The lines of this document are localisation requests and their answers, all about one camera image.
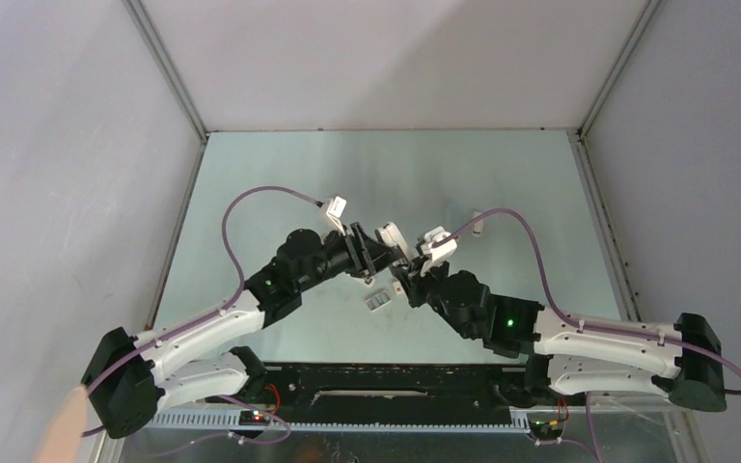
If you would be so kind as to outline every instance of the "white plastic connector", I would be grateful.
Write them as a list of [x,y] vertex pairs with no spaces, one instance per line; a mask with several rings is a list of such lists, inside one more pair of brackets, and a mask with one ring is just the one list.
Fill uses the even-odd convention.
[[353,278],[350,277],[351,280],[354,282],[364,286],[364,287],[373,287],[376,285],[376,278],[375,277],[367,277],[367,278]]
[[388,222],[384,227],[376,229],[376,236],[386,246],[401,249],[404,258],[407,259],[408,262],[413,260],[413,249],[407,244],[404,235],[401,234],[401,231],[393,222]]
[[436,243],[449,236],[450,233],[445,231],[444,227],[436,227],[425,233],[424,244],[419,249],[424,256],[429,256],[429,259],[422,265],[422,271],[420,272],[422,275],[426,274],[431,268],[441,265],[453,255],[458,247],[456,240],[451,239],[441,246],[435,246]]
[[340,217],[343,216],[343,211],[346,205],[347,201],[345,198],[335,196],[333,198],[328,198],[324,203],[322,203],[322,207],[319,208],[322,212],[322,216],[328,223],[328,226],[343,236],[345,235],[345,229]]
[[[473,218],[474,219],[476,217],[479,217],[480,215],[481,215],[481,211],[480,210],[476,210],[476,211],[473,212]],[[478,238],[479,236],[481,236],[481,232],[483,232],[483,231],[484,231],[484,221],[483,220],[479,220],[478,222],[476,222],[475,224],[473,224],[473,237]]]
[[398,282],[398,280],[394,280],[394,294],[396,296],[403,296],[404,295],[404,286],[401,285],[401,283]]

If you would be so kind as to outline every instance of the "gray wall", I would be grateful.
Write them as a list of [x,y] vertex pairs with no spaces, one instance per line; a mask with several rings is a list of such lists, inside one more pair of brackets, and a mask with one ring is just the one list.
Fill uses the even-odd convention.
[[122,2],[0,0],[0,462],[142,328],[198,145]]
[[[702,313],[741,366],[741,2],[666,2],[589,147],[645,317]],[[698,414],[712,461],[741,461],[728,408]]]

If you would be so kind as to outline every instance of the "slotted metal strip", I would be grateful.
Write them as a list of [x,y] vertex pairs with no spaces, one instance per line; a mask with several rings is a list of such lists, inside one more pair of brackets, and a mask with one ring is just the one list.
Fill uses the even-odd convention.
[[[337,422],[291,422],[292,431],[316,432],[469,432],[469,433],[527,433],[530,423],[527,413],[511,411],[512,422],[504,424],[356,424]],[[260,430],[264,426],[239,425],[240,410],[175,408],[158,413],[147,424],[156,429]],[[272,424],[271,428],[282,428]]]

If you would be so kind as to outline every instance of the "white wall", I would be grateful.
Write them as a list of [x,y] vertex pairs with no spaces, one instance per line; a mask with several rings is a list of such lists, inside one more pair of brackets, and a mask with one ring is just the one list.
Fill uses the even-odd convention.
[[[666,2],[589,141],[647,318],[702,313],[741,366],[741,2]],[[698,419],[741,461],[741,397]]]
[[0,462],[142,327],[198,145],[122,2],[0,1]]
[[148,0],[211,130],[571,127],[645,0]]

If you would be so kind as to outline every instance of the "white bracket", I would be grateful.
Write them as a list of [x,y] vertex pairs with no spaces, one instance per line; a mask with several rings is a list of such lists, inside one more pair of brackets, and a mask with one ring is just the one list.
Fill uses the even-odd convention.
[[157,410],[216,395],[233,395],[247,380],[245,366],[231,352],[216,359],[190,362],[158,385],[164,394],[157,400]]
[[436,227],[435,229],[425,233],[423,244],[419,249],[422,252],[422,255],[428,256],[429,259],[422,265],[422,271],[420,272],[422,276],[431,268],[441,265],[455,252],[458,243],[454,239],[449,240],[441,246],[435,246],[436,243],[448,236],[450,236],[450,233],[445,231],[444,227]]
[[325,200],[325,202],[322,203],[322,207],[319,208],[322,212],[322,217],[325,218],[328,226],[339,232],[342,236],[345,235],[345,228],[340,217],[343,216],[343,211],[346,205],[347,201],[345,198],[334,196],[333,198]]
[[667,396],[651,382],[652,373],[587,357],[555,355],[549,362],[550,389],[563,395],[587,391],[638,392]]

